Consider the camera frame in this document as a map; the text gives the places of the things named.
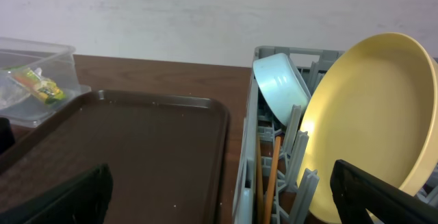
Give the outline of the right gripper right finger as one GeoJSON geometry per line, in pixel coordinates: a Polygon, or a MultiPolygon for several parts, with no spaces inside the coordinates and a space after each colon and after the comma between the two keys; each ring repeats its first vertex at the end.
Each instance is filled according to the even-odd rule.
{"type": "Polygon", "coordinates": [[[372,223],[373,214],[384,223],[437,224],[437,209],[366,173],[337,160],[330,179],[342,223],[372,223]]]}

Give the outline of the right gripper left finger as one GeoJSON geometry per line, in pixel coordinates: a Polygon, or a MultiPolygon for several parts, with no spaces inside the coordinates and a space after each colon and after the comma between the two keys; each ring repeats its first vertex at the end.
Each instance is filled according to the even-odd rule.
{"type": "Polygon", "coordinates": [[[62,184],[1,213],[5,224],[102,224],[112,198],[108,164],[98,164],[62,184]]]}

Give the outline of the yellow plate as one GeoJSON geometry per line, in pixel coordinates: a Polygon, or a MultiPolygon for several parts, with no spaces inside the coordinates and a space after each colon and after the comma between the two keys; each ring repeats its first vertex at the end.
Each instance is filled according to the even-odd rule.
{"type": "Polygon", "coordinates": [[[437,164],[437,62],[410,36],[366,38],[326,72],[300,128],[309,136],[301,169],[320,178],[309,207],[317,219],[340,222],[337,160],[415,195],[437,164]]]}

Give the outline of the wooden chopstick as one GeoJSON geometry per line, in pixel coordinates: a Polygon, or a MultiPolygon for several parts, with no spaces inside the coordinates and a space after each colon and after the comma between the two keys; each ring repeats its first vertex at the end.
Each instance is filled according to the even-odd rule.
{"type": "Polygon", "coordinates": [[[270,176],[268,181],[268,188],[266,191],[266,204],[264,207],[263,224],[270,224],[270,220],[271,220],[280,149],[281,149],[281,137],[277,136],[274,141],[274,151],[272,154],[270,176]]]}

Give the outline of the green orange snack wrapper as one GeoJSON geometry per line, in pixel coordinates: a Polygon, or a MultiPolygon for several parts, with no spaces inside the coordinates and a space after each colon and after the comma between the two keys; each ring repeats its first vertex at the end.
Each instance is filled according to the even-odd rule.
{"type": "Polygon", "coordinates": [[[41,75],[42,69],[26,68],[11,72],[12,79],[46,105],[66,98],[64,91],[50,78],[41,75]]]}

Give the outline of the light blue bowl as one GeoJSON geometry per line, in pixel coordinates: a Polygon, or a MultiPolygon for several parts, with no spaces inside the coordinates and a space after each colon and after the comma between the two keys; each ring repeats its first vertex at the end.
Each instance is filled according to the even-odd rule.
{"type": "Polygon", "coordinates": [[[311,94],[288,55],[277,53],[255,60],[253,73],[268,107],[282,125],[288,126],[294,105],[299,105],[303,114],[311,94]]]}

